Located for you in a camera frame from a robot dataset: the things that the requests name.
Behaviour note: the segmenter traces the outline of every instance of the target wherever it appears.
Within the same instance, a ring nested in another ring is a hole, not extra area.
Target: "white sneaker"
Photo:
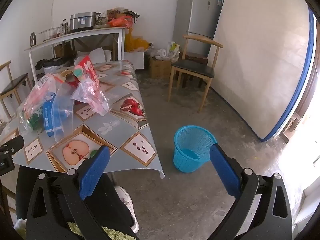
[[[132,200],[130,198],[130,195],[127,193],[127,191],[120,186],[115,186],[115,190],[121,199],[121,201],[127,206],[127,208],[130,210],[132,219],[133,219],[133,226],[131,227],[132,231],[134,233],[137,233],[139,231],[139,224],[136,218],[136,215],[134,214],[133,204]]]

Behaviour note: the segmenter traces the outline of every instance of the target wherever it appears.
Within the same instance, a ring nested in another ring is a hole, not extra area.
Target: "refrigerator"
[[[222,0],[178,0],[173,29],[173,41],[184,49],[186,39],[182,36],[203,35],[213,39],[222,8]],[[210,44],[188,41],[188,52],[207,57]]]

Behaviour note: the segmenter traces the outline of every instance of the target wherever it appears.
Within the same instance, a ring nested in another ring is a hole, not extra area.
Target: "black pants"
[[[61,174],[53,171],[41,171],[20,166],[16,188],[16,210],[18,219],[27,218],[32,190],[37,177],[41,173],[46,173],[49,177],[59,176]],[[74,222],[66,200],[62,197],[59,199],[59,202],[67,222]],[[92,195],[86,197],[84,202],[101,226],[118,230],[138,239],[130,228],[133,226],[130,211],[120,200],[107,174],[104,173],[101,176]]]

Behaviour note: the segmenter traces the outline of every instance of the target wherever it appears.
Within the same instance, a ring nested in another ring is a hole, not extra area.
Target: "basket rim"
[[[203,128],[203,127],[200,127],[200,126],[197,126],[197,125],[185,125],[185,126],[180,127],[180,128],[176,131],[176,133],[175,133],[175,135],[174,135],[174,139],[173,139],[173,141],[174,141],[174,147],[177,149],[177,151],[178,151],[181,155],[183,155],[184,157],[186,157],[186,158],[189,159],[189,160],[192,160],[192,161],[195,161],[195,162],[202,162],[202,163],[208,162],[208,161],[210,160],[210,156],[209,156],[208,159],[205,159],[205,160],[193,159],[193,158],[185,155],[185,154],[182,152],[182,150],[180,149],[180,147],[178,146],[178,143],[177,143],[177,134],[178,134],[181,130],[185,130],[186,128],[190,128],[190,127],[198,128],[198,129],[200,129],[200,130],[206,131],[206,132],[208,133],[208,135],[213,139],[213,141],[214,141],[215,143],[218,143],[217,140],[216,140],[216,138],[213,136],[213,134],[210,133],[207,129],[205,129],[205,128]]]

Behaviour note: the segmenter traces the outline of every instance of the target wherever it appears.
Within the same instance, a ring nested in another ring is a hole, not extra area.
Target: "concrete floor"
[[[148,121],[166,177],[152,170],[116,173],[120,186],[130,194],[141,240],[207,239],[222,221],[234,198],[229,196],[212,164],[206,163],[189,174],[178,171],[172,162],[173,137],[184,125],[199,125],[209,130],[225,153],[236,158],[242,167],[257,174],[282,174],[293,217],[299,210],[302,190],[301,173],[296,172],[303,159],[301,152],[285,151],[281,138],[260,142],[241,118],[212,90],[205,106],[197,113],[204,88],[198,79],[184,89],[173,88],[167,102],[168,80],[152,80],[148,73],[138,72],[139,87]],[[1,177],[3,184],[15,191],[17,169]],[[259,199],[240,230],[247,230]]]

